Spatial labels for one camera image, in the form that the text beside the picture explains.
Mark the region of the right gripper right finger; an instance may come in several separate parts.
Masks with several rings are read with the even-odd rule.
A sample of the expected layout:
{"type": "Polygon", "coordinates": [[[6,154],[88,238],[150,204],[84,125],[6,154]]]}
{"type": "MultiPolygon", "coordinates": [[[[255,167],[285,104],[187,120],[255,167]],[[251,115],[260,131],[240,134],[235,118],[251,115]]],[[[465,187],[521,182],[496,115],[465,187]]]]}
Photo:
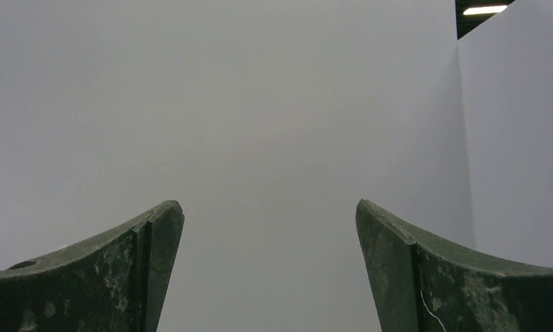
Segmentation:
{"type": "Polygon", "coordinates": [[[467,248],[365,199],[355,221],[383,331],[553,331],[553,268],[467,248]]]}

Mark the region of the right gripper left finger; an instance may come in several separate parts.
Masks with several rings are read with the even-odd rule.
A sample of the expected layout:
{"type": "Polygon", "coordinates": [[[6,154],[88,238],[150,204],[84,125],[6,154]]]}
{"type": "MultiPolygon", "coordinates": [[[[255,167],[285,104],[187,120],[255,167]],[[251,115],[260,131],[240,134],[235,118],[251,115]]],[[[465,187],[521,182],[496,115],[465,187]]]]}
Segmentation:
{"type": "Polygon", "coordinates": [[[185,216],[164,201],[0,270],[0,331],[156,331],[185,216]]]}

